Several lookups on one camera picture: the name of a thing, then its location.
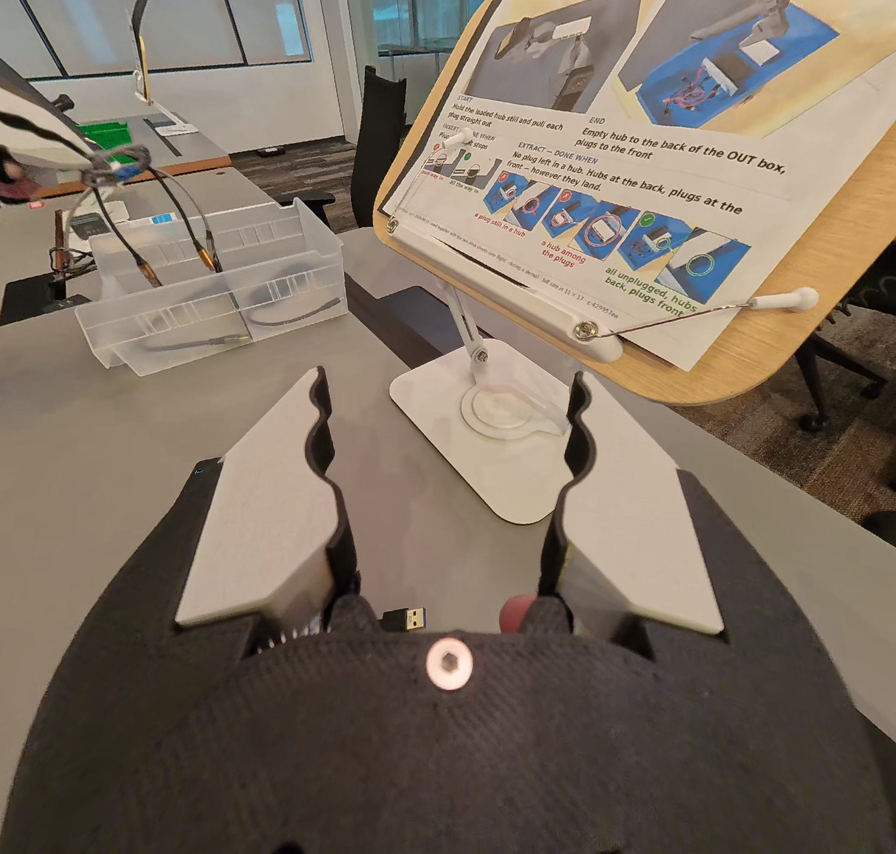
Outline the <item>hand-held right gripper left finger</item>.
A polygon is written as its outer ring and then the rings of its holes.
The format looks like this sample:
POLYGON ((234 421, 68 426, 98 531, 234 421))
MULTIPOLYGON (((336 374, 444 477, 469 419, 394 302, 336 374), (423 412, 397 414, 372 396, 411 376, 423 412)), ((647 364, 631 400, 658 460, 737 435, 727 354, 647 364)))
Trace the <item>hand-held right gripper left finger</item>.
POLYGON ((323 367, 300 379, 220 460, 175 621, 258 614, 301 629, 360 575, 335 455, 323 367))

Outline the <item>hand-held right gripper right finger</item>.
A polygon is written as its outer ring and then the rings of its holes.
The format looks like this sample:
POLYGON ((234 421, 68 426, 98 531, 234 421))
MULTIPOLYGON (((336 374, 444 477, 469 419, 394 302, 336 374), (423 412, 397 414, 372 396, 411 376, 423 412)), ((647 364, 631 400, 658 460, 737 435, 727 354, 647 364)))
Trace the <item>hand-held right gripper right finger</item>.
POLYGON ((591 374, 575 376, 567 418, 572 477, 547 527, 539 595, 560 599, 585 638, 612 640, 636 617, 721 633, 678 464, 591 374))

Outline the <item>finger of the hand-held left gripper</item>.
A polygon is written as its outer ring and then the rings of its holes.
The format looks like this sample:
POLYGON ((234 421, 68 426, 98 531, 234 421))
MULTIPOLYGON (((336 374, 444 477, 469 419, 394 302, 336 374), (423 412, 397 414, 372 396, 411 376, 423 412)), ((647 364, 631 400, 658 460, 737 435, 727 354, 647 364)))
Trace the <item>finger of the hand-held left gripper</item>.
POLYGON ((84 143, 69 141, 65 136, 42 129, 28 119, 2 119, 1 146, 23 165, 55 169, 89 168, 89 149, 84 148, 84 143))
POLYGON ((6 62, 1 62, 1 119, 28 119, 69 141, 78 140, 89 149, 91 160, 94 150, 77 125, 6 62))

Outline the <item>grey braided cable blue tie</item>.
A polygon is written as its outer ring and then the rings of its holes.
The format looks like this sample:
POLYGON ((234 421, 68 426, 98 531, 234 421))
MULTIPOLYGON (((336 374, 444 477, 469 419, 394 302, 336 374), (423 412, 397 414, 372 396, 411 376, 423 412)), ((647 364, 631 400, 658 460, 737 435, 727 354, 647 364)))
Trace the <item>grey braided cable blue tie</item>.
POLYGON ((134 264, 139 268, 140 274, 150 283, 152 288, 161 288, 154 269, 126 240, 124 234, 115 225, 102 199, 101 189, 104 187, 123 184, 125 181, 134 180, 136 176, 147 172, 162 188, 168 199, 175 207, 176 214, 185 224, 188 236, 196 250, 196 255, 202 263, 215 274, 222 274, 222 267, 214 240, 210 223, 203 210, 199 207, 195 198, 186 188, 171 174, 156 169, 152 165, 150 150, 144 145, 128 144, 112 148, 110 150, 94 151, 91 154, 90 167, 81 171, 81 183, 85 187, 84 195, 92 194, 96 200, 99 214, 102 216, 109 232, 113 233, 129 255, 134 264), (204 227, 204 243, 201 243, 194 231, 191 220, 180 201, 175 196, 172 186, 178 188, 199 215, 204 227))

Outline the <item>clear plastic bin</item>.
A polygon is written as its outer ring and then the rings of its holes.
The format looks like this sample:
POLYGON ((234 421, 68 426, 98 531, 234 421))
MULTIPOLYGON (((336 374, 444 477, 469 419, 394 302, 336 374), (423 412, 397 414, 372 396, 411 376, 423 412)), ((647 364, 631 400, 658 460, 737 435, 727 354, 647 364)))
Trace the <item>clear plastic bin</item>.
POLYGON ((103 366, 147 376, 347 312, 342 242, 303 202, 260 203, 208 221, 222 274, 196 255, 181 219, 122 229, 161 288, 113 233, 91 239, 100 299, 74 314, 103 366))

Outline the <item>person's right hand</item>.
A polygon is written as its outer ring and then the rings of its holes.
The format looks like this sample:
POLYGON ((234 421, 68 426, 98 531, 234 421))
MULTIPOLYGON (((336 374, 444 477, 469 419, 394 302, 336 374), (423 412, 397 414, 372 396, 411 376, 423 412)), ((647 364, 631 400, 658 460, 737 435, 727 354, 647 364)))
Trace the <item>person's right hand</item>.
POLYGON ((537 600, 536 594, 517 594, 509 597, 502 605, 499 615, 498 624, 502 634, 515 634, 519 631, 521 623, 537 600))

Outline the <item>green plastic bin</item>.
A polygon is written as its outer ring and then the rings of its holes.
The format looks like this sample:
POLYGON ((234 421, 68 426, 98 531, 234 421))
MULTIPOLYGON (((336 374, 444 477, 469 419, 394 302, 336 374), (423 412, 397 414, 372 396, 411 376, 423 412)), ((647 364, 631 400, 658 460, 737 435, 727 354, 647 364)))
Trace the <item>green plastic bin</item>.
POLYGON ((94 151, 110 151, 133 144, 133 136, 126 120, 79 123, 77 128, 94 151))

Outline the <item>white leaflet with blue panel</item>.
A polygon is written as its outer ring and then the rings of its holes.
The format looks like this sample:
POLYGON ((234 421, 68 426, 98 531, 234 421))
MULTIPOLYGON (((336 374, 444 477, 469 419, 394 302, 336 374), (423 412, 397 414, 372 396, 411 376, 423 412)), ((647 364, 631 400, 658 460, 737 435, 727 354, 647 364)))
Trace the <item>white leaflet with blue panel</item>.
POLYGON ((120 227, 126 231, 133 231, 137 228, 150 226, 165 225, 178 221, 177 216, 171 212, 165 212, 146 217, 132 216, 127 205, 120 200, 104 201, 104 206, 109 217, 112 219, 116 227, 120 227))

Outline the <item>wooden desk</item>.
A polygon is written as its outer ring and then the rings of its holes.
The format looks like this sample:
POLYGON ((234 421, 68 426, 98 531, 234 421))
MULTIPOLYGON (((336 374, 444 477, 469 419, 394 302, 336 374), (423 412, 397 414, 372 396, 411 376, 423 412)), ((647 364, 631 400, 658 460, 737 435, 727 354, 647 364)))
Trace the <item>wooden desk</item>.
MULTIPOLYGON (((113 120, 85 120, 86 124, 113 120)), ((135 144, 146 146, 152 156, 152 165, 172 176, 189 175, 210 169, 232 165, 230 155, 219 148, 200 131, 165 137, 156 127, 170 124, 170 120, 158 112, 115 117, 114 121, 126 122, 135 144)), ((84 191, 77 173, 60 174, 55 187, 45 188, 36 195, 37 200, 77 194, 84 191)))

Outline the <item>white stand base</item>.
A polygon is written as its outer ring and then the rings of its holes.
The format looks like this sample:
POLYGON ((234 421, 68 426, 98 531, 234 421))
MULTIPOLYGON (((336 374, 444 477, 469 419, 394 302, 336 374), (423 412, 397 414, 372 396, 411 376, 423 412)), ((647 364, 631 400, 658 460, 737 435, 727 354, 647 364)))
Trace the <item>white stand base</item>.
POLYGON ((518 525, 553 512, 565 462, 569 388, 497 339, 394 380, 393 402, 472 490, 518 525))

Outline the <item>black office chair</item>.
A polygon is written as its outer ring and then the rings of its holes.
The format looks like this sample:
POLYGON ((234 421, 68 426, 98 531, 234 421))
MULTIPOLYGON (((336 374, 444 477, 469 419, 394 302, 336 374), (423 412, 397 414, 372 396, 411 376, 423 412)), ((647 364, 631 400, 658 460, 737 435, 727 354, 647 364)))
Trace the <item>black office chair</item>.
POLYGON ((350 177, 350 205, 356 226, 371 227, 376 194, 406 134, 407 80, 377 75, 364 66, 362 112, 350 177))
MULTIPOLYGON (((835 310, 848 313, 851 306, 866 308, 880 313, 895 315, 895 241, 879 254, 871 266, 857 279, 835 310)), ((808 434, 822 432, 830 422, 823 385, 819 373, 819 362, 825 361, 841 367, 868 380, 868 386, 861 395, 867 400, 878 398, 888 384, 888 380, 876 371, 858 362, 818 333, 812 333, 795 353, 798 368, 811 396, 814 411, 798 419, 800 430, 808 434)))

